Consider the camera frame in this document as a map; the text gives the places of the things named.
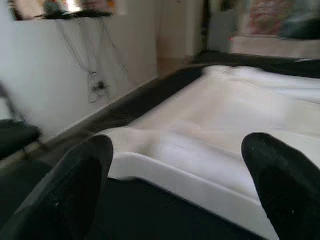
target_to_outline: black shoe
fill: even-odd
[[[247,136],[242,155],[280,239],[320,239],[318,167],[300,151],[264,133]]]
[[[113,160],[106,136],[69,150],[4,226],[0,239],[83,239]]]

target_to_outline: black chair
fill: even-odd
[[[28,156],[26,147],[32,143],[38,143],[45,148],[40,141],[40,129],[27,123],[22,114],[17,111],[1,83],[0,101],[5,103],[6,107],[6,109],[0,109],[0,111],[7,111],[9,115],[8,119],[0,120],[0,160],[20,150],[23,150]]]

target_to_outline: pillow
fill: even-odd
[[[11,114],[7,104],[7,100],[3,97],[0,97],[0,120],[8,119],[11,119]]]

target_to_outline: bed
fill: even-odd
[[[241,144],[269,133],[320,166],[320,82],[252,67],[212,66],[128,127],[109,129],[109,177],[139,178],[263,238],[278,239]]]

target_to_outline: white sheet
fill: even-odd
[[[248,67],[218,66],[205,72],[130,127],[102,133],[115,146],[110,176],[148,180],[262,237],[277,239],[242,159],[241,144],[248,134],[266,132],[320,166],[318,91],[316,97],[308,96],[312,103],[297,100],[303,95],[300,89],[317,89],[318,80]],[[296,94],[279,94],[279,89]]]

